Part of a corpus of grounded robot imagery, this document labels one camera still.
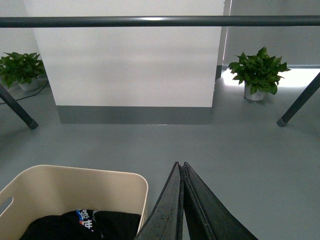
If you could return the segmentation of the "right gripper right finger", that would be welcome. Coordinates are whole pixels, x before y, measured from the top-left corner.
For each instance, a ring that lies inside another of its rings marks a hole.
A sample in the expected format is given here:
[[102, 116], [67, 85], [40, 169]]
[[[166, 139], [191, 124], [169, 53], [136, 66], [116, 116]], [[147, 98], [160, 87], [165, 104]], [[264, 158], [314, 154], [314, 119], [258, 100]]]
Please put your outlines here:
[[191, 240], [256, 240], [188, 164], [182, 167], [184, 203]]

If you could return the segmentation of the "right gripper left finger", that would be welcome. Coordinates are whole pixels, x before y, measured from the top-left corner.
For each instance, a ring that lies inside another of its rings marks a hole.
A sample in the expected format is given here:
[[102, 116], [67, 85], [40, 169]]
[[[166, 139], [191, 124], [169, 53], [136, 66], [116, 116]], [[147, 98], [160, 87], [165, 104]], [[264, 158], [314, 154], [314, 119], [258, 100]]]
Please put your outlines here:
[[175, 162], [149, 217], [136, 240], [181, 240], [183, 238], [184, 181]]

